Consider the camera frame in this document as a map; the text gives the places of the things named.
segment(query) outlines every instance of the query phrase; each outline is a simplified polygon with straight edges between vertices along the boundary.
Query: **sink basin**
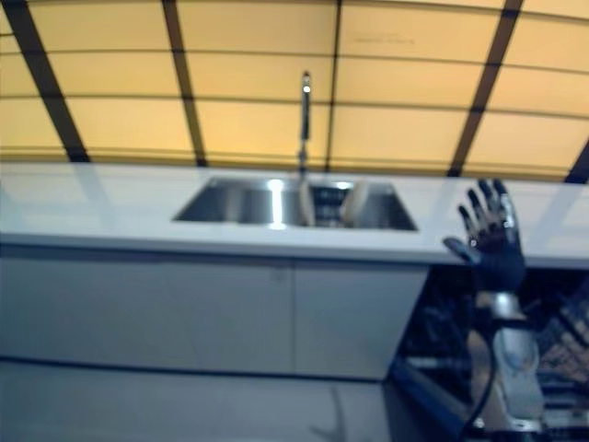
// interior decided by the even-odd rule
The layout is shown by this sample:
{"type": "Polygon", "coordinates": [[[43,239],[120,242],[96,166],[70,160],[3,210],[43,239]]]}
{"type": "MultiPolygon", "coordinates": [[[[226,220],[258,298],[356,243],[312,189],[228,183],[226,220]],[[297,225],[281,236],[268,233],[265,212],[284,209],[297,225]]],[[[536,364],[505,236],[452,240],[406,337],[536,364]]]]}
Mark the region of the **sink basin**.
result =
{"type": "MultiPolygon", "coordinates": [[[[344,227],[341,206],[352,181],[310,181],[315,226],[344,227]]],[[[390,184],[367,185],[354,228],[417,230],[390,184]]],[[[234,180],[212,178],[174,218],[177,221],[304,226],[298,180],[234,180]]]]}

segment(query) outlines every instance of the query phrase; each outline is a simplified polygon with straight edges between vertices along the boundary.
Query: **faucet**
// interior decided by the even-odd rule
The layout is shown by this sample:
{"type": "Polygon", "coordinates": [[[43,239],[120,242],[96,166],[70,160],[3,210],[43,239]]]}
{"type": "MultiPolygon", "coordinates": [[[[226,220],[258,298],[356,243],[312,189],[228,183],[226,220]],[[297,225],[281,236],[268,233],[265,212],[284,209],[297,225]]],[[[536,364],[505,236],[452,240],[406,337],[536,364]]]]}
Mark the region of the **faucet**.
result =
{"type": "Polygon", "coordinates": [[[303,96],[302,96],[302,108],[303,108],[303,120],[301,123],[301,146],[298,152],[298,170],[301,179],[306,175],[306,141],[309,139],[309,107],[311,104],[311,75],[305,71],[303,73],[303,96]]]}

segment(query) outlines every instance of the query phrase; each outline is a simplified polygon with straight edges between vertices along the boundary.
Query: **stainless steel sink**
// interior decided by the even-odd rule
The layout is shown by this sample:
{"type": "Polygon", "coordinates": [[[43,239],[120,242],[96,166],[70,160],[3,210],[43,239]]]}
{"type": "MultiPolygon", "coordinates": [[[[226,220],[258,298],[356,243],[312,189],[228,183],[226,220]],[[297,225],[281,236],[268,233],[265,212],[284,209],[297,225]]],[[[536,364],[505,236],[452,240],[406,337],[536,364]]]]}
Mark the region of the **stainless steel sink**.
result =
{"type": "MultiPolygon", "coordinates": [[[[341,206],[353,189],[351,181],[310,181],[315,226],[345,227],[341,206]]],[[[368,184],[354,228],[417,230],[389,184],[368,184]]],[[[177,221],[305,226],[299,180],[211,179],[174,218],[177,221]]]]}

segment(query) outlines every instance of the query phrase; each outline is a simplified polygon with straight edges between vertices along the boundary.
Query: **cabinet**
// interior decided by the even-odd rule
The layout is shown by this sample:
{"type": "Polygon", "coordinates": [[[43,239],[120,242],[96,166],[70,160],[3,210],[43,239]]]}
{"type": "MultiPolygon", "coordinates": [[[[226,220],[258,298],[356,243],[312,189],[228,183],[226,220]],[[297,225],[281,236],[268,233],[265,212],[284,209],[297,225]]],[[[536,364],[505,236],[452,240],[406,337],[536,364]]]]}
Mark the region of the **cabinet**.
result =
{"type": "Polygon", "coordinates": [[[384,378],[427,272],[425,266],[299,262],[295,372],[384,378]]]}
{"type": "Polygon", "coordinates": [[[164,274],[200,369],[292,373],[288,262],[177,258],[164,274]]]}
{"type": "Polygon", "coordinates": [[[383,378],[425,266],[4,247],[0,355],[383,378]]]}
{"type": "Polygon", "coordinates": [[[154,258],[12,250],[0,261],[0,354],[79,363],[195,368],[154,258]]]}

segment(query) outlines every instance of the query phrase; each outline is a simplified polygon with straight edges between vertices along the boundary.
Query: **gray floor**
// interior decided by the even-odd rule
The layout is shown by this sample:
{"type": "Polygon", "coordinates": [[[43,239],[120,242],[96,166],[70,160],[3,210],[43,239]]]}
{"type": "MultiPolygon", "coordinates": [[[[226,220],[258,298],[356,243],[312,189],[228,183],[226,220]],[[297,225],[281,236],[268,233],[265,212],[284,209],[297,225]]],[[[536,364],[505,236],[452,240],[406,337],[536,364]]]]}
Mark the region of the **gray floor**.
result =
{"type": "Polygon", "coordinates": [[[2,442],[426,440],[377,384],[3,363],[0,399],[2,442]]]}

